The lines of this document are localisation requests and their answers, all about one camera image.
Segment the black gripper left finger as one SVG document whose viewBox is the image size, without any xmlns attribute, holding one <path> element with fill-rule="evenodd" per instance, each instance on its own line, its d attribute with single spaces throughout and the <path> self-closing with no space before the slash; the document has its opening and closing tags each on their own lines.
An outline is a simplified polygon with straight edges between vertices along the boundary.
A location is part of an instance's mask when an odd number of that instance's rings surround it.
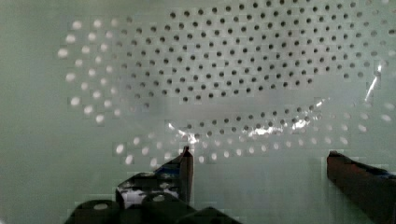
<svg viewBox="0 0 396 224">
<path fill-rule="evenodd" d="M 193 156 L 188 146 L 174 159 L 150 173 L 138 173 L 117 185 L 116 202 L 131 207 L 151 193 L 169 193 L 184 203 L 191 200 Z"/>
</svg>

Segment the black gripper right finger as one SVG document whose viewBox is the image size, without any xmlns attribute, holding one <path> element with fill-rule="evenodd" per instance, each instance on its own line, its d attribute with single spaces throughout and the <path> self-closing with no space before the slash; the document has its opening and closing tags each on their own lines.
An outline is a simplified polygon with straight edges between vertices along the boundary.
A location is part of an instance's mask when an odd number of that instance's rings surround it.
<svg viewBox="0 0 396 224">
<path fill-rule="evenodd" d="M 375 224 L 395 224 L 395 175 L 331 151 L 327 177 Z"/>
</svg>

